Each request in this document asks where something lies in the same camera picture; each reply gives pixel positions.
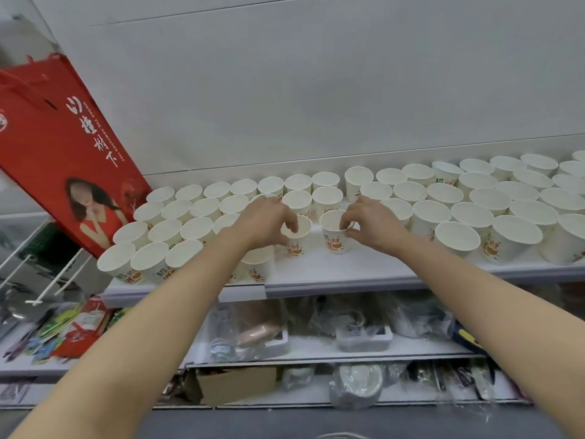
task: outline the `woman's hair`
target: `woman's hair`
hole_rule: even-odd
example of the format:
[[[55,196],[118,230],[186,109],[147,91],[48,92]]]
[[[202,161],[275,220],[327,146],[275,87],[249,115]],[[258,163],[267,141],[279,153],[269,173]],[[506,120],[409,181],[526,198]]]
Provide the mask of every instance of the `woman's hair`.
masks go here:
[[[108,195],[108,193],[95,183],[83,180],[82,178],[79,177],[69,177],[65,181],[65,193],[69,198],[69,204],[71,205],[71,211],[73,212],[73,216],[78,222],[84,221],[85,217],[87,216],[87,213],[85,210],[85,206],[77,202],[71,196],[71,187],[75,184],[87,186],[91,191],[91,196],[93,197],[94,202],[99,203],[100,205],[107,206],[108,208],[113,209],[114,211],[120,209],[119,207],[113,204],[112,198]]]

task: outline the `white paper cup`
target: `white paper cup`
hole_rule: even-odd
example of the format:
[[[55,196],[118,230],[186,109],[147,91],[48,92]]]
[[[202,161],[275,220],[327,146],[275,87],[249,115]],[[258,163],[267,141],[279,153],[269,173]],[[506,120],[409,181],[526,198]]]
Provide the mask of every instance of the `white paper cup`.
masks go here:
[[[479,206],[489,209],[494,217],[505,213],[512,199],[508,194],[494,188],[479,188],[469,193],[469,199]]]
[[[407,226],[413,216],[413,206],[401,198],[387,198],[381,202],[392,210],[402,225]]]
[[[113,235],[113,243],[120,244],[130,242],[136,249],[150,243],[148,239],[148,224],[146,222],[132,222],[124,225]]]
[[[494,222],[494,215],[489,209],[471,202],[456,203],[451,208],[451,214],[455,221],[465,223],[474,229],[482,241],[487,237]]]
[[[266,177],[258,183],[258,191],[261,194],[274,194],[280,200],[284,193],[284,180],[280,177]]]
[[[287,245],[287,252],[290,257],[302,256],[308,249],[308,237],[311,233],[312,222],[309,217],[303,215],[297,216],[298,231],[292,232],[283,225],[280,232],[289,238],[289,244]]]
[[[232,183],[229,191],[233,195],[245,195],[248,199],[251,199],[258,194],[258,184],[250,178],[245,178]]]
[[[501,181],[494,189],[507,194],[512,200],[538,200],[540,197],[536,188],[517,181]]]
[[[354,166],[345,171],[345,195],[354,203],[360,195],[360,187],[374,180],[374,173],[363,166]]]
[[[562,188],[542,190],[539,200],[552,206],[559,214],[582,214],[585,211],[585,199]]]
[[[541,256],[555,265],[570,265],[585,256],[585,216],[563,214],[538,247]]]
[[[313,182],[313,191],[315,191],[317,188],[323,186],[333,186],[334,188],[338,188],[340,179],[335,173],[323,171],[312,176],[311,180]]]
[[[164,242],[170,248],[177,243],[181,243],[181,228],[183,224],[179,220],[164,220],[157,223],[148,233],[148,238],[151,242]]]
[[[183,241],[175,245],[175,247],[167,253],[165,262],[169,268],[173,268],[177,271],[202,249],[203,244],[199,240]]]
[[[274,258],[274,247],[253,249],[242,259],[248,275],[257,282],[264,282],[270,275],[271,259]]]
[[[250,203],[245,195],[230,195],[224,198],[219,204],[219,210],[222,214],[238,214],[242,212]]]
[[[392,187],[379,181],[371,181],[360,186],[360,194],[381,201],[392,197]]]
[[[465,159],[459,162],[459,167],[467,173],[491,174],[495,168],[488,162],[480,159]]]
[[[580,151],[575,151],[573,154],[571,154],[571,157],[577,162],[585,162],[585,150],[581,149]]]
[[[463,200],[463,192],[446,183],[433,183],[427,186],[427,200],[434,200],[450,208]]]
[[[413,206],[413,221],[410,232],[435,239],[435,228],[439,223],[451,219],[451,210],[447,206],[432,200],[422,200]]]
[[[199,240],[205,245],[215,237],[214,221],[209,217],[195,217],[183,225],[180,234],[184,240]]]
[[[552,180],[544,174],[524,168],[516,169],[513,172],[512,181],[517,181],[525,185],[529,185],[538,191],[541,191],[545,188],[552,188],[554,185]]]
[[[435,171],[435,183],[454,185],[459,176],[465,172],[459,166],[447,162],[433,162],[431,166]]]
[[[175,200],[175,190],[170,186],[154,190],[146,196],[147,202],[162,202],[164,205],[168,205],[173,200]]]
[[[315,202],[315,215],[317,219],[333,209],[339,209],[343,192],[333,186],[321,186],[313,191],[313,201]]]
[[[442,244],[451,253],[467,257],[481,244],[479,234],[460,222],[443,222],[435,228],[435,242]]]
[[[550,157],[540,154],[524,154],[520,160],[526,163],[526,168],[545,176],[551,175],[552,171],[559,167],[559,163]]]
[[[520,159],[514,157],[508,157],[507,155],[498,155],[490,159],[490,164],[495,168],[492,176],[496,177],[499,181],[509,181],[512,178],[512,173],[516,169],[522,169],[526,167],[526,163]]]
[[[187,185],[175,193],[176,200],[189,200],[191,205],[202,198],[203,187],[201,185]]]
[[[130,266],[136,271],[140,271],[155,283],[162,283],[175,272],[165,262],[168,251],[168,245],[164,242],[147,244],[132,256]]]
[[[427,194],[427,188],[422,184],[413,181],[403,181],[402,183],[394,185],[394,196],[405,200],[411,205],[414,205],[420,200],[426,199]]]
[[[219,205],[219,200],[216,198],[205,198],[191,205],[189,212],[194,217],[209,217],[211,220],[216,221],[222,216]]]
[[[284,181],[284,189],[287,192],[302,190],[311,194],[312,184],[313,181],[311,180],[311,177],[304,174],[295,174]]]
[[[258,195],[255,195],[254,197],[252,197],[250,199],[250,203],[252,203],[254,200],[256,200],[257,198],[260,198],[260,197],[276,197],[276,196],[274,194],[268,194],[268,193],[266,193],[266,194],[258,194]]]
[[[169,203],[160,213],[165,220],[179,220],[181,223],[187,223],[193,218],[189,213],[191,202],[189,200],[175,200]]]
[[[224,181],[218,181],[217,183],[210,184],[207,188],[203,190],[203,195],[205,198],[216,198],[220,202],[229,197],[232,193],[230,192],[230,188],[232,186]]]
[[[469,198],[469,193],[479,188],[493,188],[498,183],[498,179],[494,176],[484,173],[463,173],[457,180],[457,188],[459,188],[465,198]]]
[[[552,176],[552,182],[558,188],[574,192],[581,197],[585,195],[585,178],[571,176],[570,174],[557,174]]]
[[[390,186],[408,180],[408,176],[400,169],[386,168],[376,173],[376,180]]]
[[[537,201],[519,200],[513,202],[508,213],[534,223],[542,234],[546,236],[559,220],[559,213],[546,203]]]
[[[570,174],[577,177],[585,177],[585,162],[571,160],[569,162],[560,162],[558,174]]]
[[[313,197],[305,190],[293,190],[284,194],[282,203],[291,208],[295,214],[309,217]]]
[[[541,242],[542,231],[534,223],[515,215],[499,215],[494,219],[481,252],[489,262],[500,265]]]
[[[146,222],[148,228],[151,229],[157,223],[165,220],[160,215],[164,208],[165,205],[162,202],[146,202],[144,205],[136,208],[136,211],[134,211],[134,220],[137,222]]]
[[[219,234],[223,228],[232,226],[238,220],[239,214],[225,214],[217,219],[214,223],[214,232]]]
[[[424,187],[435,183],[435,171],[426,165],[411,163],[402,168],[402,172],[406,175],[406,181],[420,183]]]
[[[139,283],[143,276],[130,266],[130,260],[136,253],[133,243],[115,244],[102,253],[98,259],[98,270],[128,284]]]
[[[333,254],[345,254],[350,249],[349,239],[345,235],[346,230],[339,229],[339,222],[344,212],[342,209],[329,211],[319,219],[325,245]]]

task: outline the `red paper bag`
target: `red paper bag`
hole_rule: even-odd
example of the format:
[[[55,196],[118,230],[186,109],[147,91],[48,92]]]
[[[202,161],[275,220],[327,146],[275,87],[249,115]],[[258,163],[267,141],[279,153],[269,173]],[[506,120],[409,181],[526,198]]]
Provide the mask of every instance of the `red paper bag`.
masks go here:
[[[150,192],[61,54],[0,71],[0,167],[96,257]]]

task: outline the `paper cup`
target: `paper cup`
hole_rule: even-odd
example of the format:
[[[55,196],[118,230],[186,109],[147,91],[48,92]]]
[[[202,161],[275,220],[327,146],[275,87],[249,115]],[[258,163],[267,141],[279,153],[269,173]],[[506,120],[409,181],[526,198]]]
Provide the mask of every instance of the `paper cup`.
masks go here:
[[[214,232],[219,234],[223,228],[227,228],[232,226],[238,220],[239,214],[226,214],[222,215],[219,219],[217,219],[214,223]]]
[[[500,215],[494,219],[481,252],[489,262],[500,265],[541,242],[542,231],[534,223],[514,215]]]
[[[558,174],[570,174],[571,176],[585,177],[585,162],[571,160],[559,163]]]
[[[435,171],[426,165],[420,163],[412,163],[402,168],[402,172],[406,175],[406,181],[420,183],[423,186],[428,186],[435,183]]]
[[[313,191],[312,196],[315,202],[315,215],[320,219],[324,213],[339,209],[343,192],[333,186],[321,186]]]
[[[287,252],[290,257],[302,256],[308,249],[308,237],[311,233],[312,222],[309,217],[303,215],[297,216],[298,220],[298,231],[292,232],[283,225],[280,232],[289,238],[289,244],[287,245]]]
[[[260,198],[260,197],[276,197],[276,196],[274,194],[258,194],[250,199],[250,203],[252,203],[254,200],[256,200],[257,198]]]
[[[536,188],[517,181],[501,181],[494,189],[507,194],[512,200],[537,200],[540,197]]]
[[[205,198],[216,198],[220,202],[229,197],[232,193],[230,192],[231,185],[224,181],[218,181],[217,183],[210,184],[203,191]]]
[[[407,226],[413,216],[413,206],[401,198],[387,198],[381,202],[392,210],[403,226]]]
[[[552,206],[537,201],[519,200],[513,202],[508,214],[534,223],[546,236],[559,220],[559,213]]]
[[[495,168],[488,162],[480,159],[465,159],[459,162],[459,167],[467,173],[491,174]]]
[[[219,210],[219,200],[216,198],[205,198],[195,202],[191,205],[189,213],[194,217],[208,217],[213,221],[222,216]]]
[[[427,189],[422,184],[413,181],[403,181],[394,185],[394,196],[405,200],[411,205],[426,199],[427,194]]]
[[[585,216],[563,214],[538,247],[541,256],[555,265],[570,265],[585,256]]]
[[[520,160],[526,163],[526,168],[531,171],[551,175],[552,171],[559,167],[559,163],[550,157],[540,154],[524,154],[520,156]]]
[[[446,183],[433,183],[427,186],[427,200],[434,200],[450,208],[463,200],[463,192]]]
[[[335,173],[323,171],[312,176],[311,180],[313,182],[313,191],[323,186],[339,187],[339,176]]]
[[[130,260],[136,253],[133,243],[124,242],[111,246],[98,259],[98,270],[128,284],[139,283],[143,276],[130,266]]]
[[[270,274],[271,259],[274,258],[274,247],[253,249],[242,259],[248,275],[257,282],[264,282]]]
[[[505,213],[512,199],[505,192],[493,188],[479,188],[469,193],[469,199],[476,205],[489,209],[494,217]]]
[[[381,201],[392,197],[392,187],[379,181],[371,181],[360,186],[360,194]]]
[[[132,256],[130,266],[155,283],[162,283],[175,272],[165,262],[168,251],[168,245],[164,242],[147,244]]]
[[[465,223],[468,227],[477,232],[481,240],[485,240],[490,227],[494,222],[494,215],[489,209],[470,202],[456,203],[451,208],[453,219]]]
[[[313,198],[305,190],[294,190],[287,192],[282,197],[282,203],[291,208],[295,214],[309,217],[311,214],[311,203]]]
[[[585,162],[585,150],[575,151],[571,157],[577,162]]]
[[[376,173],[376,180],[390,186],[408,180],[408,176],[400,169],[386,168]]]
[[[238,214],[242,212],[250,203],[245,195],[230,195],[224,198],[219,204],[219,210],[222,214]]]
[[[245,195],[248,199],[251,199],[258,194],[258,184],[249,178],[245,178],[232,183],[229,191],[233,195]]]
[[[136,249],[140,249],[150,243],[148,232],[146,222],[132,222],[118,229],[113,235],[112,241],[116,244],[130,242],[134,244]]]
[[[329,211],[319,219],[325,245],[333,254],[345,254],[350,248],[349,239],[345,236],[346,230],[339,229],[339,222],[344,212],[342,209]]]
[[[176,200],[189,200],[193,205],[197,200],[203,198],[203,188],[201,185],[189,185],[181,188],[175,193]]]
[[[284,181],[284,189],[287,192],[302,190],[311,194],[312,183],[311,177],[304,174],[295,174]]]
[[[498,183],[498,179],[489,174],[483,173],[463,173],[457,180],[457,188],[459,188],[465,198],[469,198],[469,193],[479,188],[493,188]]]
[[[512,181],[517,181],[529,185],[538,191],[545,188],[552,188],[552,180],[544,174],[532,171],[530,169],[516,169],[512,174]]]
[[[165,208],[162,202],[146,202],[144,205],[139,206],[134,211],[134,220],[137,222],[146,222],[148,228],[151,229],[157,223],[162,222],[163,216],[160,215]]]
[[[435,183],[454,185],[459,176],[465,172],[459,166],[447,162],[433,162],[431,166],[435,171]]]
[[[585,211],[585,199],[562,188],[542,190],[539,200],[552,206],[559,214],[582,214]]]
[[[363,166],[354,166],[345,171],[345,195],[354,203],[360,195],[360,187],[374,180],[374,173]]]
[[[585,195],[585,178],[583,177],[557,174],[556,176],[552,176],[552,183],[558,188],[563,188],[580,196]]]
[[[195,217],[183,225],[180,234],[184,240],[199,240],[205,245],[215,237],[214,221],[209,217]]]
[[[284,193],[284,180],[280,177],[266,177],[260,180],[258,191],[262,194],[274,194],[280,200]]]
[[[181,243],[181,228],[183,224],[179,220],[164,220],[157,223],[148,233],[148,238],[151,242],[164,242],[170,248],[177,243]]]
[[[181,223],[187,223],[193,218],[189,212],[191,202],[189,200],[175,200],[169,203],[160,213],[165,220],[179,220]]]
[[[202,249],[203,244],[199,240],[183,241],[168,252],[165,262],[169,268],[177,271]]]
[[[512,173],[516,169],[526,167],[526,164],[521,160],[508,157],[507,155],[493,157],[490,159],[490,164],[495,168],[492,176],[496,177],[499,181],[509,181],[512,178]]]
[[[479,234],[460,222],[443,222],[435,228],[435,242],[461,258],[467,257],[481,244]]]
[[[165,206],[174,200],[175,190],[170,186],[165,186],[164,188],[154,190],[146,196],[147,202],[162,202]]]
[[[410,232],[434,240],[437,225],[448,222],[450,219],[451,210],[447,206],[432,200],[422,200],[413,206]]]

